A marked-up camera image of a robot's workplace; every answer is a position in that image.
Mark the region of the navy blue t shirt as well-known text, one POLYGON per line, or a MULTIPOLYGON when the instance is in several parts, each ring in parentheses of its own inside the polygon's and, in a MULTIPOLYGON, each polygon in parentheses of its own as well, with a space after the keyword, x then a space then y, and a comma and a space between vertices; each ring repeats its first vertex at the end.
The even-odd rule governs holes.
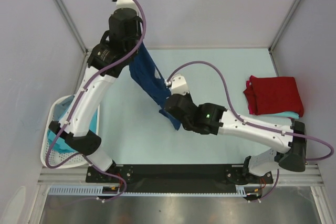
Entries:
POLYGON ((131 78, 160 107, 159 113, 170 120, 175 130, 179 130, 180 121, 164 110, 166 99, 171 95, 171 92, 144 43, 141 44, 138 54, 129 63, 129 72, 131 78))

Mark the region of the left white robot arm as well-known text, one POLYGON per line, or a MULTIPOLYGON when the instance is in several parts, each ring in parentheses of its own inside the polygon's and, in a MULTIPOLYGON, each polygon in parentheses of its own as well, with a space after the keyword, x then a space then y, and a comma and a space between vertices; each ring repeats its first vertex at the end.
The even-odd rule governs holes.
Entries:
POLYGON ((109 30, 91 51, 81 86, 69 109, 49 125, 56 138, 63 138, 77 155, 98 169, 98 176, 105 182, 115 178, 116 164, 104 151, 101 138, 89 126, 107 90, 137 54, 145 32, 142 10, 116 9, 109 17, 109 30))

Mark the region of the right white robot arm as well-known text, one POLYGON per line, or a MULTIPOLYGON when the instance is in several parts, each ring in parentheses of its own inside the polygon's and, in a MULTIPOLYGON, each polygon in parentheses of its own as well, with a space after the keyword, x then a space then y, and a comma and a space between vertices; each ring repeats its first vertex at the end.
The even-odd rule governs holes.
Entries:
POLYGON ((307 141, 299 134, 305 125, 272 125, 244 116, 235 116, 223 106, 204 103, 195 105, 190 95, 173 94, 165 102, 164 110, 181 122, 182 127, 201 135, 229 135, 244 138, 270 149, 256 156, 247 156, 242 168, 227 171, 226 177, 236 185, 255 183, 274 169, 301 173, 306 170, 307 141))

